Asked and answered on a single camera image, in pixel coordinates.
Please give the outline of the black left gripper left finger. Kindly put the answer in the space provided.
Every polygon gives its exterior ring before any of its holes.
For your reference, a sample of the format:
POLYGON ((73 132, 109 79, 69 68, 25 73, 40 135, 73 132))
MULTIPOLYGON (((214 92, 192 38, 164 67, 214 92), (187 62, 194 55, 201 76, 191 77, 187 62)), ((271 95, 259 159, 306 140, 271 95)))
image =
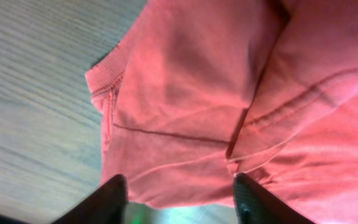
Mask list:
POLYGON ((118 174, 53 224, 122 224, 127 204, 126 178, 118 174))

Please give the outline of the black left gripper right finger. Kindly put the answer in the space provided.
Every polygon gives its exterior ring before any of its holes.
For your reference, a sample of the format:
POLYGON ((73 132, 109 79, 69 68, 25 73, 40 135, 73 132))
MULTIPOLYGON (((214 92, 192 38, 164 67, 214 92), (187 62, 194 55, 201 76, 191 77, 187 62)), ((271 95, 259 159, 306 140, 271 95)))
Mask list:
POLYGON ((233 189, 239 224, 313 224, 244 173, 236 175, 233 189))

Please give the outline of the red printed t-shirt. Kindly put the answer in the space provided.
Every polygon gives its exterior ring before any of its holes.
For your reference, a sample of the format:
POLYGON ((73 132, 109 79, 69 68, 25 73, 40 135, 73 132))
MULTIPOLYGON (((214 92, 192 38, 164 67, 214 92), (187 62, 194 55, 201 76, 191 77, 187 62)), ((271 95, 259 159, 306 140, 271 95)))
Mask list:
POLYGON ((86 81, 130 201, 230 206, 244 173, 358 223, 358 0, 148 1, 86 81))

